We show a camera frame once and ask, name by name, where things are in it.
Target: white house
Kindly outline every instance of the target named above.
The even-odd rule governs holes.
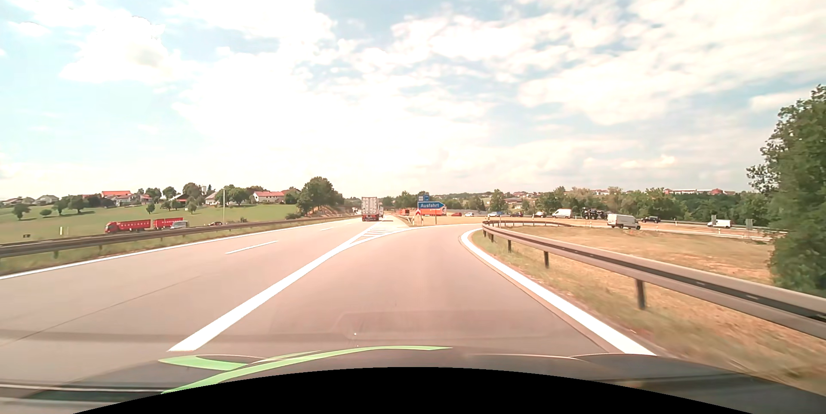
[[[253,192],[255,202],[272,202],[278,204],[284,201],[283,192]]]

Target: red truck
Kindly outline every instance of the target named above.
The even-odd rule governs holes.
[[[176,220],[183,220],[183,217],[175,217],[174,219],[156,219],[154,222],[150,219],[145,220],[124,220],[122,222],[112,221],[106,224],[106,233],[117,233],[123,231],[144,231],[145,229],[164,229],[170,228],[172,223]]]

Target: highway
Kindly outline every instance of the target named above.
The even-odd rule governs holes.
[[[462,241],[478,228],[346,219],[5,276],[0,382],[50,386],[178,355],[374,345],[650,354],[480,259]],[[169,383],[144,377],[129,382]],[[2,413],[75,411],[0,399]]]

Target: dry grass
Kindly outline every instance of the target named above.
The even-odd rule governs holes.
[[[744,274],[742,278],[756,281],[767,276],[767,272],[759,271],[768,254],[768,246],[763,244],[715,237],[683,239],[680,235],[643,231],[536,229],[559,240],[697,269]],[[519,230],[528,233],[531,229]],[[549,255],[550,267],[545,269],[539,250],[513,243],[513,252],[508,253],[505,240],[491,243],[481,231],[472,239],[584,311],[616,328],[634,332],[675,357],[734,368],[826,395],[826,342],[818,338],[651,284],[646,284],[647,309],[640,311],[631,278],[553,254]],[[749,259],[752,253],[759,257]]]
[[[103,246],[91,246],[88,248],[78,248],[77,250],[59,251],[56,253],[26,254],[25,256],[14,256],[0,259],[0,275],[9,273],[25,272],[27,270],[44,269],[67,263],[77,263],[86,260],[94,260],[114,254],[133,253],[134,251],[155,250],[174,246],[176,244],[194,243],[196,241],[211,240],[226,236],[243,235],[265,230],[285,229],[299,225],[319,224],[336,220],[335,218],[320,218],[317,221],[286,223],[277,226],[260,227],[239,227],[232,230],[220,230],[216,232],[196,233],[192,235],[168,236],[154,240],[129,241],[125,243],[105,244]]]

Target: grass field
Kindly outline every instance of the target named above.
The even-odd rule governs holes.
[[[529,227],[516,230],[571,243],[631,253],[724,275],[766,282],[768,244],[748,240],[623,232],[611,229]],[[666,353],[701,364],[756,374],[826,395],[826,342],[778,324],[646,284],[647,309],[637,308],[632,278],[507,242],[482,232],[475,244],[524,275],[615,328],[627,329]]]
[[[105,256],[112,256],[121,253],[131,253],[134,251],[154,250],[165,248],[176,244],[193,243],[195,241],[211,240],[225,236],[242,235],[247,233],[286,229],[295,226],[309,224],[319,224],[336,220],[335,218],[319,218],[304,222],[287,222],[277,226],[241,227],[232,230],[221,230],[216,232],[196,233],[192,235],[170,236],[153,240],[129,241],[126,243],[105,244],[103,246],[91,246],[88,248],[78,248],[77,250],[59,251],[56,253],[37,253],[25,256],[15,256],[0,259],[0,275],[7,275],[15,272],[25,272],[27,270],[43,269],[67,263],[76,263],[85,260],[93,260]]]
[[[113,220],[163,219],[167,217],[183,217],[189,220],[192,226],[203,226],[216,220],[222,220],[223,209],[220,207],[200,207],[194,214],[184,209],[156,209],[151,215],[143,206],[98,207],[84,209],[80,214],[76,210],[64,210],[62,216],[55,210],[51,216],[41,217],[38,213],[45,207],[30,207],[31,212],[18,220],[12,213],[12,208],[0,209],[0,244],[14,243],[26,240],[47,240],[60,238],[60,227],[64,228],[63,237],[98,235],[103,228]],[[250,222],[262,220],[281,220],[287,214],[296,211],[295,205],[286,204],[257,204],[226,208],[226,220],[238,221],[245,217]]]

